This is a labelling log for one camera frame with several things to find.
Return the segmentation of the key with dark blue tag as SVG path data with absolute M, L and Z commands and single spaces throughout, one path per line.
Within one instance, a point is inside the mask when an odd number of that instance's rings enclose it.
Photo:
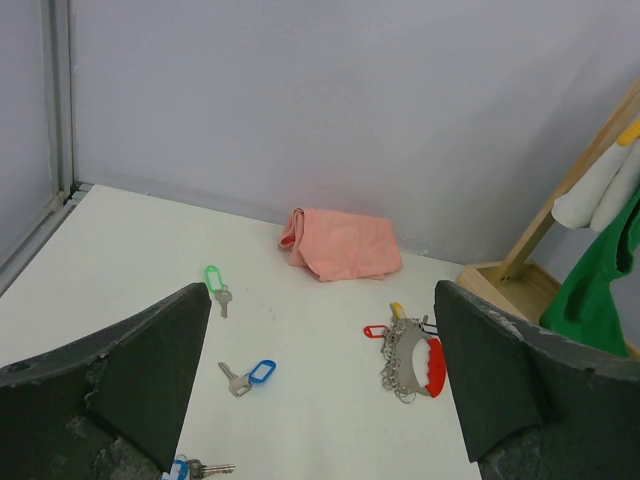
M 177 455 L 168 472 L 162 474 L 162 480 L 203 480 L 214 475 L 231 474 L 236 470 L 235 464 L 206 465 L 198 459 Z

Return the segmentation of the metal key organizer red handle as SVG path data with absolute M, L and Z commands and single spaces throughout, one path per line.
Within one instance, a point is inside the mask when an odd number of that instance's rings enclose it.
M 383 389 L 404 404 L 418 396 L 438 397 L 445 386 L 447 366 L 437 326 L 427 315 L 410 317 L 398 302 L 392 302 L 390 310 L 387 324 L 363 328 L 367 338 L 382 342 Z

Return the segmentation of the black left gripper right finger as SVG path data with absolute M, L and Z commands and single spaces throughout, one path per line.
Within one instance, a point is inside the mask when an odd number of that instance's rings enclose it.
M 452 281 L 434 291 L 470 462 L 484 479 L 636 479 L 639 364 L 513 316 Z

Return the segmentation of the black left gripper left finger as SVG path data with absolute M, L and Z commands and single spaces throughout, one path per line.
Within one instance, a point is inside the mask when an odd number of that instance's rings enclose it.
M 191 283 L 125 320 L 1 369 L 4 479 L 170 471 L 211 310 Z

